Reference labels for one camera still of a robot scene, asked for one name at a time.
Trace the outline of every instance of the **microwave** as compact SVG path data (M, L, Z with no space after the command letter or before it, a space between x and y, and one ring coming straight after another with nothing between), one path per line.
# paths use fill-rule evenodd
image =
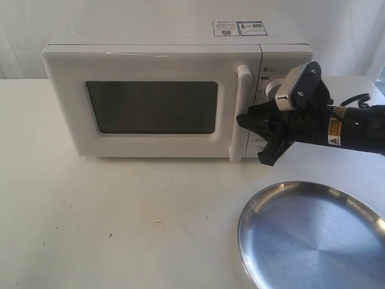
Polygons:
M312 59L272 1L92 1L42 52L80 156L257 158L237 115Z

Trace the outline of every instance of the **white curtain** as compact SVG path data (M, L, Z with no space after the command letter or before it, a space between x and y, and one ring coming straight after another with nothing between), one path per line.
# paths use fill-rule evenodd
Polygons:
M384 0L271 1L284 6L325 75L375 81L385 63ZM84 2L0 0L0 78L45 78L41 51Z

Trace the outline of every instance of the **label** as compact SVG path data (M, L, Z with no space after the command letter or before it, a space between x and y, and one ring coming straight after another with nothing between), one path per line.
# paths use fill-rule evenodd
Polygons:
M334 107L333 112L341 119L343 119L346 110L346 107ZM341 146L342 121L334 114L332 114L330 117L327 140L328 143L332 146Z
M233 22L213 22L214 36L239 36L238 26Z
M262 21L238 21L241 36L266 36L266 29Z

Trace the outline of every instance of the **stainless steel plate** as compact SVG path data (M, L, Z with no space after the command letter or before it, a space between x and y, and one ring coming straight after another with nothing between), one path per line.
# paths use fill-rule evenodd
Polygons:
M385 288L385 221L325 185L260 191L241 214L238 243L259 289Z

